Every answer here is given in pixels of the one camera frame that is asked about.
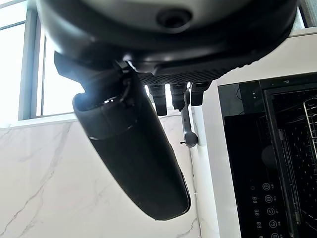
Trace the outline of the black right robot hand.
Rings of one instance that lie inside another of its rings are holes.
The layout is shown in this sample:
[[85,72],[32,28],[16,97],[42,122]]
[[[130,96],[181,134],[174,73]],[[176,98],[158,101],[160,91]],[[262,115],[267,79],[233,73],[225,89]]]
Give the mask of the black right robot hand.
[[173,106],[202,104],[211,82],[261,59],[290,34],[295,0],[39,0],[61,76],[92,146],[132,202],[166,221],[190,195],[159,116],[165,85]]

